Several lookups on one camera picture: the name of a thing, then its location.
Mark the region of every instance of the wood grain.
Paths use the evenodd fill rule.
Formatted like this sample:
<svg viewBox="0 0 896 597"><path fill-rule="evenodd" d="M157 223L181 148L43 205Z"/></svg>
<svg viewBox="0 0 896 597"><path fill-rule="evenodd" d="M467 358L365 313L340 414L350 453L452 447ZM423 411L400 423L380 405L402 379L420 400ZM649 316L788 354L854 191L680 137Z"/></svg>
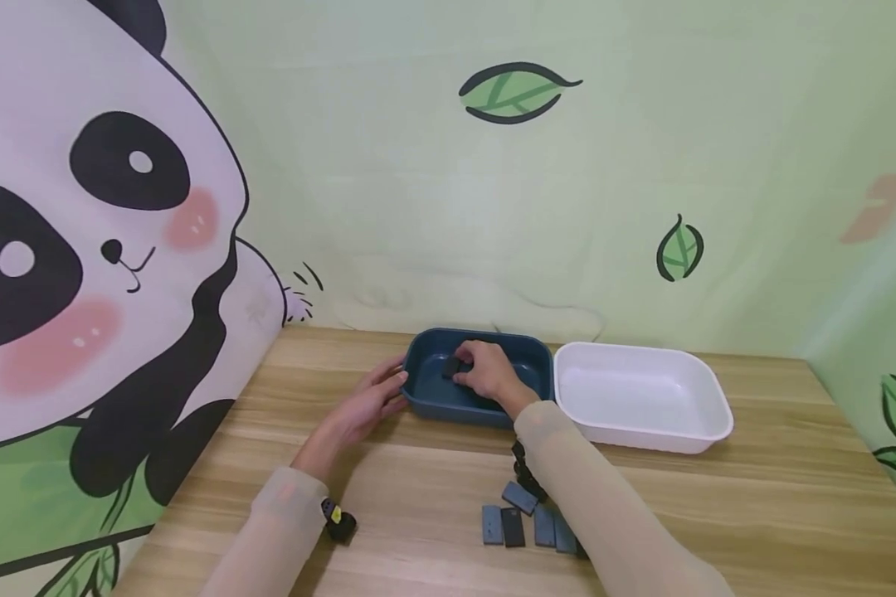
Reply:
<svg viewBox="0 0 896 597"><path fill-rule="evenodd" d="M117 586L195 595L274 466L363 372L411 337L286 329ZM699 354L736 427L699 456L599 446L677 539L739 597L896 597L896 489L801 361ZM512 476L511 432L387 422L331 485L358 516L322 541L292 597L603 595L591 565L480 543L480 505ZM525 519L528 544L532 527Z"/></svg>

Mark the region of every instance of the sleeve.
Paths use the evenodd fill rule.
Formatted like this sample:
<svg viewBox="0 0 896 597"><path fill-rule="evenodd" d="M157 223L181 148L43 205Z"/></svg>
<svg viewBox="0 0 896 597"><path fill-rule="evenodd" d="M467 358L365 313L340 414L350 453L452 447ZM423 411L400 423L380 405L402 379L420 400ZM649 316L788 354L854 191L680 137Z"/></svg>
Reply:
<svg viewBox="0 0 896 597"><path fill-rule="evenodd" d="M288 595L326 523L321 505L328 494L301 471L276 469L199 595Z"/></svg>
<svg viewBox="0 0 896 597"><path fill-rule="evenodd" d="M534 477L554 499L611 597L732 597L726 580L689 553L554 402L515 421Z"/></svg>

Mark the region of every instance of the left hand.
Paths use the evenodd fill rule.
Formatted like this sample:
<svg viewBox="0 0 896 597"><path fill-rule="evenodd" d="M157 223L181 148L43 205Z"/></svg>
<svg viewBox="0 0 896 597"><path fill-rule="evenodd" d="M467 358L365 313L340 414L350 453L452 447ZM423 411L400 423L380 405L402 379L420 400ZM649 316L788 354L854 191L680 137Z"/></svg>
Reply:
<svg viewBox="0 0 896 597"><path fill-rule="evenodd" d="M379 363L326 417L324 423L339 434L343 447L366 439L381 420L408 406L400 396L408 379L408 372L402 370L404 361L404 354L400 354Z"/></svg>

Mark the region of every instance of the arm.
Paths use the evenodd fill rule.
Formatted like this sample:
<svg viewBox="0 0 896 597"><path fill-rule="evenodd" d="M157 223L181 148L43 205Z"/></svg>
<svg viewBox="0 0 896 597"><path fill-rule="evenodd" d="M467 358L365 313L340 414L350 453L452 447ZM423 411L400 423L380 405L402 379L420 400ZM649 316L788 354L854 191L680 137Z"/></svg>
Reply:
<svg viewBox="0 0 896 597"><path fill-rule="evenodd" d="M455 375L515 421L528 467L561 509L611 597L731 597L719 572L689 553L557 404L518 379L497 345L468 341Z"/></svg>
<svg viewBox="0 0 896 597"><path fill-rule="evenodd" d="M403 359L389 359L362 378L353 394L312 432L291 466L272 473L202 597L289 594L326 523L321 507L336 458L406 406L398 395L408 378L404 371L397 372Z"/></svg>

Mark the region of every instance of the dark blue tray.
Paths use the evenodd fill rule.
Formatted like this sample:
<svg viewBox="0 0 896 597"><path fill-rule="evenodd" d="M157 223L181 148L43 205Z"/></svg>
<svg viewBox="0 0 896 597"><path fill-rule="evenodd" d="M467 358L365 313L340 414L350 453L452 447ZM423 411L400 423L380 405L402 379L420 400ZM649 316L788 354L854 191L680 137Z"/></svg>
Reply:
<svg viewBox="0 0 896 597"><path fill-rule="evenodd" d="M402 394L418 416L511 428L511 419L497 402L482 398L441 376L446 360L465 340L484 340L500 345L518 377L535 390L541 400L554 400L554 363L548 347L540 340L511 333L431 328L416 335L405 357L404 368L409 377ZM462 371L468 369L469 366L461 363Z"/></svg>

